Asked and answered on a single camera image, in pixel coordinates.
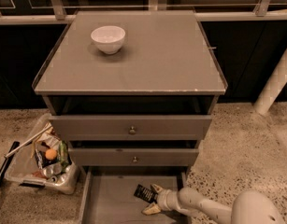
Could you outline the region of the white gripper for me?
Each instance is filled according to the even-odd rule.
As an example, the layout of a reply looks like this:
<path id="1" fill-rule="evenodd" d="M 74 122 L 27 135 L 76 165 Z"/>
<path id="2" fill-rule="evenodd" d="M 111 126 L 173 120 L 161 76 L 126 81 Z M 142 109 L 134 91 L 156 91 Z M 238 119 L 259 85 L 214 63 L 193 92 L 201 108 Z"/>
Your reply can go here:
<path id="1" fill-rule="evenodd" d="M 157 184 L 151 184 L 151 190 L 158 194 L 157 203 L 150 203 L 142 210 L 142 214 L 146 216 L 156 215 L 162 211 L 179 211 L 178 193 L 171 189 L 164 189 Z"/>

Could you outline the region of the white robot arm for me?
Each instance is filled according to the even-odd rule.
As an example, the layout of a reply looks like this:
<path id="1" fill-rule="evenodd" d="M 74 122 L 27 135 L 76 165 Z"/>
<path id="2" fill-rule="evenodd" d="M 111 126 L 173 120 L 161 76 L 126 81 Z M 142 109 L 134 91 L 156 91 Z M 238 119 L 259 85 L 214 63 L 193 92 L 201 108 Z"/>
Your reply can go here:
<path id="1" fill-rule="evenodd" d="M 287 108 L 276 97 L 284 85 L 271 77 L 254 104 L 221 103 L 200 144 L 186 186 L 160 186 L 147 216 L 181 213 L 193 224 L 287 224 Z"/>

